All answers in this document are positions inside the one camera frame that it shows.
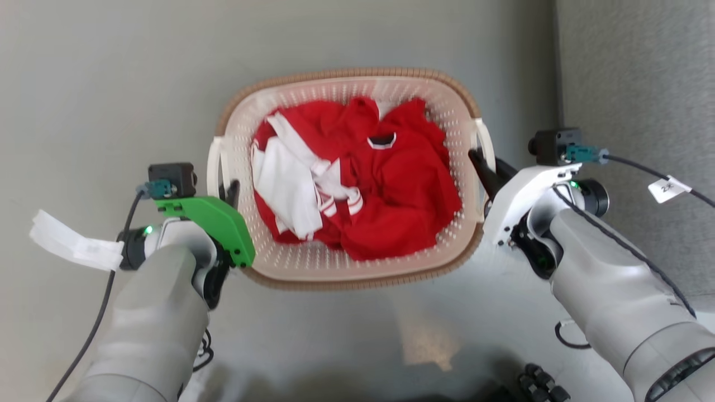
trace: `cable connector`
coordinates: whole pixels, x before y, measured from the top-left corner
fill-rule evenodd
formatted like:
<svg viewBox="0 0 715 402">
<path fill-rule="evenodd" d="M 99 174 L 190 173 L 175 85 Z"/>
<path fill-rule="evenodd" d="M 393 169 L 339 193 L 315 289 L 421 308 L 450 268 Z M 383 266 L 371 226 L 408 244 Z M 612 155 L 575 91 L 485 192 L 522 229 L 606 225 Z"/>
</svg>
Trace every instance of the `cable connector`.
<svg viewBox="0 0 715 402">
<path fill-rule="evenodd" d="M 605 158 L 606 155 L 608 155 L 608 150 L 605 148 L 569 145 L 566 147 L 566 152 L 561 155 L 561 159 L 570 163 L 597 162 L 605 165 L 608 162 Z"/>
<path fill-rule="evenodd" d="M 169 180 L 160 179 L 151 182 L 145 182 L 143 185 L 137 186 L 137 194 L 143 192 L 142 200 L 162 200 L 170 198 L 177 192 L 176 186 L 172 185 Z"/>
</svg>

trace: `white paper tag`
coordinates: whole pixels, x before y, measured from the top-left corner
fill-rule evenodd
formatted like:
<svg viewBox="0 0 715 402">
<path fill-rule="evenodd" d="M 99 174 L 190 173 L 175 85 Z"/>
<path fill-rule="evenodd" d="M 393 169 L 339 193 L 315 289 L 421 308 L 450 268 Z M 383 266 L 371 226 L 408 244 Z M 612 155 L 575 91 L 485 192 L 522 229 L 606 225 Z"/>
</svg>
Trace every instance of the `white paper tag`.
<svg viewBox="0 0 715 402">
<path fill-rule="evenodd" d="M 30 238 L 40 247 L 65 260 L 100 270 L 117 270 L 124 242 L 88 239 L 40 210 L 32 220 Z"/>
<path fill-rule="evenodd" d="M 653 195 L 653 198 L 659 204 L 681 194 L 682 192 L 690 192 L 690 187 L 678 181 L 675 177 L 668 176 L 668 179 L 660 179 L 657 182 L 648 186 L 648 190 Z"/>
</svg>

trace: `red clothing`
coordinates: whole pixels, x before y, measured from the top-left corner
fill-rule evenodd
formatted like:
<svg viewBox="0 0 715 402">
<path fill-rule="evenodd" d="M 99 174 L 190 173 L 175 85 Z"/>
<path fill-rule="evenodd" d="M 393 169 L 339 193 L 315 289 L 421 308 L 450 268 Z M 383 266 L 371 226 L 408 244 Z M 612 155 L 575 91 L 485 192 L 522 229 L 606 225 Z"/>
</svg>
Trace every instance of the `red clothing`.
<svg viewBox="0 0 715 402">
<path fill-rule="evenodd" d="M 425 118 L 425 101 L 401 104 L 382 121 L 367 98 L 347 106 L 310 102 L 280 113 L 318 157 L 339 159 L 340 184 L 357 187 L 362 195 L 359 210 L 336 201 L 337 213 L 322 216 L 323 228 L 314 238 L 329 247 L 344 249 L 354 260 L 415 253 L 434 246 L 435 236 L 461 208 L 445 134 Z M 256 134 L 259 149 L 272 135 L 272 127 L 263 123 Z M 275 216 L 258 194 L 256 202 L 276 241 L 300 242 L 291 232 L 278 232 Z"/>
</svg>

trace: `white cloth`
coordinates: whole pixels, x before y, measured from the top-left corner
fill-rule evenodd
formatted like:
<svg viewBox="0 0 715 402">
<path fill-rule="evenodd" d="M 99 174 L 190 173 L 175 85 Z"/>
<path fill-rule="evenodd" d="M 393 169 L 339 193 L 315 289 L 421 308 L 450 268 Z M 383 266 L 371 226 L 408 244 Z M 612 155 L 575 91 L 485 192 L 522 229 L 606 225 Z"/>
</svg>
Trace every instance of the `white cloth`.
<svg viewBox="0 0 715 402">
<path fill-rule="evenodd" d="M 340 160 L 331 163 L 329 160 L 320 159 L 280 112 L 266 117 L 266 121 L 273 127 L 275 134 L 286 148 L 306 167 L 310 168 L 315 187 L 322 196 L 320 198 L 321 210 L 326 216 L 332 216 L 335 214 L 333 211 L 337 211 L 334 207 L 327 208 L 334 201 L 347 200 L 350 214 L 354 215 L 360 211 L 363 207 L 363 198 L 359 189 L 345 187 L 340 183 Z"/>
<path fill-rule="evenodd" d="M 282 114 L 275 112 L 274 115 L 266 117 L 266 121 L 273 127 L 275 134 L 283 141 L 286 148 L 290 149 L 305 166 L 308 166 L 311 172 L 320 176 L 328 169 L 330 161 L 320 159 L 314 154 Z"/>
<path fill-rule="evenodd" d="M 254 144 L 251 163 L 253 187 L 275 213 L 278 227 L 290 229 L 299 239 L 311 240 L 322 228 L 322 201 L 310 169 L 279 137 L 269 138 L 265 151 Z"/>
<path fill-rule="evenodd" d="M 268 139 L 265 151 L 253 144 L 253 187 L 275 214 L 279 232 L 311 240 L 322 229 L 320 214 L 337 213 L 336 201 L 347 200 L 351 215 L 360 211 L 359 189 L 340 183 L 340 160 L 320 159 L 279 112 L 266 121 L 277 136 Z"/>
</svg>

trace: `clothes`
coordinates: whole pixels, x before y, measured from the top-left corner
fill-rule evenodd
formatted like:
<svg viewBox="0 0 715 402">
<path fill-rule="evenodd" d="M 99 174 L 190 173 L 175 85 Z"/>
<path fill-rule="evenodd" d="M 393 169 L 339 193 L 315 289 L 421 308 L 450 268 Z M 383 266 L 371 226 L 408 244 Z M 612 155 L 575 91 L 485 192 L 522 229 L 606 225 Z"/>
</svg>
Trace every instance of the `clothes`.
<svg viewBox="0 0 715 402">
<path fill-rule="evenodd" d="M 269 138 L 264 151 L 254 145 L 252 166 L 253 187 L 275 214 L 277 231 L 311 240 L 322 218 L 310 169 L 278 137 Z"/>
<path fill-rule="evenodd" d="M 300 182 L 286 185 L 286 192 L 257 189 L 259 213 L 276 241 L 300 241 L 297 228 L 291 227 L 299 220 L 272 209 L 280 204 L 275 198 L 283 197 L 289 203 L 305 202 L 313 224 L 315 210 L 320 211 L 322 225 L 313 238 L 344 249 L 355 260 L 397 257 L 436 244 L 435 236 L 462 206 L 449 174 L 445 134 L 427 121 L 421 99 L 397 106 L 381 121 L 379 117 L 373 100 L 355 98 L 348 105 L 319 101 L 280 109 L 261 124 L 257 151 L 265 149 L 267 155 L 267 145 L 277 137 L 292 153 L 281 166 L 294 161 L 302 165 L 280 170 L 287 177 L 274 178 L 278 188 L 284 180 Z M 254 158 L 254 169 L 257 163 L 265 159 Z M 263 175 L 265 167 L 258 169 Z M 292 198 L 311 190 L 315 201 Z M 280 231 L 276 216 L 291 231 Z"/>
</svg>

